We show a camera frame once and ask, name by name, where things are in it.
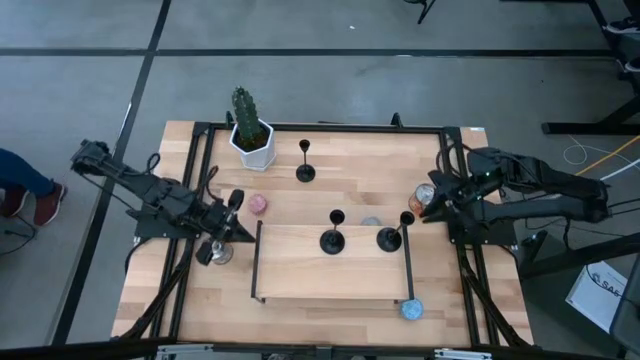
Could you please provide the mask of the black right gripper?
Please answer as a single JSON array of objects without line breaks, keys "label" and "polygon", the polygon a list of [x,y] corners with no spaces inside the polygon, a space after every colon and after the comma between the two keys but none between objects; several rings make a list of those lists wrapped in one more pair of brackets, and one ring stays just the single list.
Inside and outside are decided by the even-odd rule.
[{"label": "black right gripper", "polygon": [[446,193],[449,200],[433,200],[420,213],[423,222],[446,222],[450,212],[455,217],[481,220],[480,180],[477,176],[462,177],[453,173],[430,171],[428,173],[435,193]]}]

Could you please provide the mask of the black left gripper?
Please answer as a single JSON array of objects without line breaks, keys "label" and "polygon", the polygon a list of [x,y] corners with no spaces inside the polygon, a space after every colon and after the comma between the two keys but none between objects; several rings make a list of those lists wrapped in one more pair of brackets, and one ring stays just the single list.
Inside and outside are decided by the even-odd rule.
[{"label": "black left gripper", "polygon": [[202,219],[202,225],[210,235],[211,241],[255,242],[255,236],[239,223],[237,217],[237,212],[242,206],[244,197],[243,190],[234,189],[227,204],[224,203],[222,198],[213,198]]}]

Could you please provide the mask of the tin can orange label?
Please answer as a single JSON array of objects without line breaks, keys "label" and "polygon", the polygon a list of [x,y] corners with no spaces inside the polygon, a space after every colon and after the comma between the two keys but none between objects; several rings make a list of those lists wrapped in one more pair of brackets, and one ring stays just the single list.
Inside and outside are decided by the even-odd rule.
[{"label": "tin can orange label", "polygon": [[435,188],[429,183],[423,183],[416,187],[413,194],[408,200],[410,210],[419,216],[425,207],[432,201],[435,194]]},{"label": "tin can orange label", "polygon": [[233,246],[223,241],[213,241],[211,244],[211,262],[215,265],[225,265],[233,257]]}]

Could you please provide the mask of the black metal candlestick holder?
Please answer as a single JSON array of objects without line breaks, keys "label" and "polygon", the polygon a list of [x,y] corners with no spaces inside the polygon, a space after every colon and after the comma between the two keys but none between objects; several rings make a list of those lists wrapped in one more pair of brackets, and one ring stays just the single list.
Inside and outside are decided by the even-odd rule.
[{"label": "black metal candlestick holder", "polygon": [[400,214],[399,225],[395,228],[384,227],[379,230],[376,242],[379,248],[385,252],[395,252],[402,245],[402,231],[405,227],[415,222],[415,215],[411,211],[404,211]]},{"label": "black metal candlestick holder", "polygon": [[345,220],[345,214],[340,209],[334,209],[329,214],[333,228],[325,231],[320,237],[321,249],[329,255],[340,253],[345,247],[344,235],[337,229]]},{"label": "black metal candlestick holder", "polygon": [[311,182],[316,175],[315,168],[307,162],[307,152],[310,148],[310,141],[302,139],[299,147],[303,153],[303,163],[296,169],[296,178],[303,183]]}]

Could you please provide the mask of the wooden shelf riser black legs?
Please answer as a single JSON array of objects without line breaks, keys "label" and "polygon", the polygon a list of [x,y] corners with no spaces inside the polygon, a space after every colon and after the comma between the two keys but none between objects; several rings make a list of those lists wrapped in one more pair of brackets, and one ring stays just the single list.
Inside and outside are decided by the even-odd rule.
[{"label": "wooden shelf riser black legs", "polygon": [[260,227],[252,280],[253,294],[264,300],[388,300],[411,297],[403,249],[383,251],[379,226],[340,226],[343,250],[335,255],[320,246],[327,225]]}]

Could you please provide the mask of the blue glitter candle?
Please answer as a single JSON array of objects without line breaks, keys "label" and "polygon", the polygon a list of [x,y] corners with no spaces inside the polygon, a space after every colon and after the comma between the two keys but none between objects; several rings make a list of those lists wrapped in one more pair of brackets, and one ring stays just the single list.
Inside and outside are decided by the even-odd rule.
[{"label": "blue glitter candle", "polygon": [[424,305],[419,299],[409,299],[401,303],[400,313],[404,319],[416,321],[423,317]]}]

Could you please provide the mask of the green cactus in white pot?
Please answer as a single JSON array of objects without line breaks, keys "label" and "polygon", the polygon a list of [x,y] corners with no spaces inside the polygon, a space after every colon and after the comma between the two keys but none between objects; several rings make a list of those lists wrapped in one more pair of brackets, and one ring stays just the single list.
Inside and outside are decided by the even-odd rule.
[{"label": "green cactus in white pot", "polygon": [[276,159],[274,129],[259,117],[254,98],[244,87],[234,89],[231,102],[235,117],[229,143],[245,168],[264,172]]}]

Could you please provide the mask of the black overhead crossbar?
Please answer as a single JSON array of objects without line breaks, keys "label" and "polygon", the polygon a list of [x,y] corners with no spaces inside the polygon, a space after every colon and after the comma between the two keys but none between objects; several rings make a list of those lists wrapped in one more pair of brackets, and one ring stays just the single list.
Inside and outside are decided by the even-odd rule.
[{"label": "black overhead crossbar", "polygon": [[0,349],[0,360],[131,360],[199,353],[278,353],[334,360],[346,356],[420,357],[426,360],[621,360],[548,351],[536,347],[477,345],[471,348],[178,343],[174,338],[116,339],[15,349]]}]

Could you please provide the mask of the black floor stand beam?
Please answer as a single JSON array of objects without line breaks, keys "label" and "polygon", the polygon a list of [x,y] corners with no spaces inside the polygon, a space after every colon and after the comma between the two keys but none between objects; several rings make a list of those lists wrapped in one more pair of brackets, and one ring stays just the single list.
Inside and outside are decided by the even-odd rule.
[{"label": "black floor stand beam", "polygon": [[548,232],[543,230],[522,242],[525,255],[518,268],[521,279],[530,279],[607,259],[640,253],[640,232],[637,232],[607,242],[575,250],[566,250],[563,253],[537,260],[537,255],[548,237]]}]

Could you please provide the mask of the white printed cardboard box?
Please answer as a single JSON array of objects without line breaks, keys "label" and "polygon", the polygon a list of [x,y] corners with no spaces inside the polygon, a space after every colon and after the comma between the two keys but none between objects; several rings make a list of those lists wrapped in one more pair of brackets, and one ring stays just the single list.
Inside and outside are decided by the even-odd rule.
[{"label": "white printed cardboard box", "polygon": [[626,285],[627,278],[604,261],[585,265],[565,302],[609,334]]}]

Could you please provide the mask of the black chair leg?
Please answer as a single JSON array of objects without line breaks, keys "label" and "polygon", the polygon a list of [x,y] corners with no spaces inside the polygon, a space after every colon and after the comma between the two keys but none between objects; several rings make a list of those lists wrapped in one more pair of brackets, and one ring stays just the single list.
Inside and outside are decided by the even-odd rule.
[{"label": "black chair leg", "polygon": [[431,8],[433,7],[433,5],[436,3],[437,0],[403,0],[405,3],[408,4],[412,4],[412,5],[421,5],[422,6],[422,10],[421,13],[419,15],[419,18],[417,20],[417,24],[421,25],[424,21],[424,19],[426,18],[427,14],[429,13],[429,11],[431,10]]}]

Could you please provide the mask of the grey chair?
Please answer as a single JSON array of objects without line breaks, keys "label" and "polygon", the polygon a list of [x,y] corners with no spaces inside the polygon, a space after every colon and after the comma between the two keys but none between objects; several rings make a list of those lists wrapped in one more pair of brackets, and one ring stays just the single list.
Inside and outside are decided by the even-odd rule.
[{"label": "grey chair", "polygon": [[640,356],[640,254],[614,314],[610,335],[620,346]]}]

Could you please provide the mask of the black aluminium table frame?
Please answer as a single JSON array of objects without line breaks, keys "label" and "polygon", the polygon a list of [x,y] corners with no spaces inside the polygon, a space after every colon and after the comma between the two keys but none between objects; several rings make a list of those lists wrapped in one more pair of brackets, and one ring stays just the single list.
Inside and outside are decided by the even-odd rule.
[{"label": "black aluminium table frame", "polygon": [[[159,146],[162,176],[198,175],[203,161],[219,167],[211,187],[229,195],[236,188],[261,194],[261,216],[247,207],[241,223],[260,235],[273,225],[330,225],[341,209],[346,226],[368,216],[396,225],[415,188],[435,166],[443,129],[335,124],[278,124],[275,162],[264,172],[247,170],[221,123],[170,121]],[[299,141],[307,139],[308,183],[296,178],[303,163]],[[253,294],[256,244],[237,244],[225,265],[193,263],[184,291],[174,291],[159,318],[161,335],[177,331],[184,342],[311,344],[330,346],[467,347],[471,343],[458,256],[443,223],[417,223],[404,250],[411,297],[423,317],[402,317],[403,301],[292,300],[259,302]]]}]

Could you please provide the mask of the black desk leg frame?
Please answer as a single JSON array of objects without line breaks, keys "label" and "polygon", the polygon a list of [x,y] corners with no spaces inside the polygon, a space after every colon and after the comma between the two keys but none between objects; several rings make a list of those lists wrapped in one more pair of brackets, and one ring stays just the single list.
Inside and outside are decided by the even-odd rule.
[{"label": "black desk leg frame", "polygon": [[595,122],[544,122],[541,130],[546,135],[640,135],[640,120],[632,123],[634,116],[640,116],[640,83],[624,66],[628,63],[626,54],[620,49],[621,36],[604,29],[606,20],[596,0],[584,0],[595,17],[607,42],[612,56],[620,70],[617,79],[628,82],[634,92],[633,97],[619,108]]}]

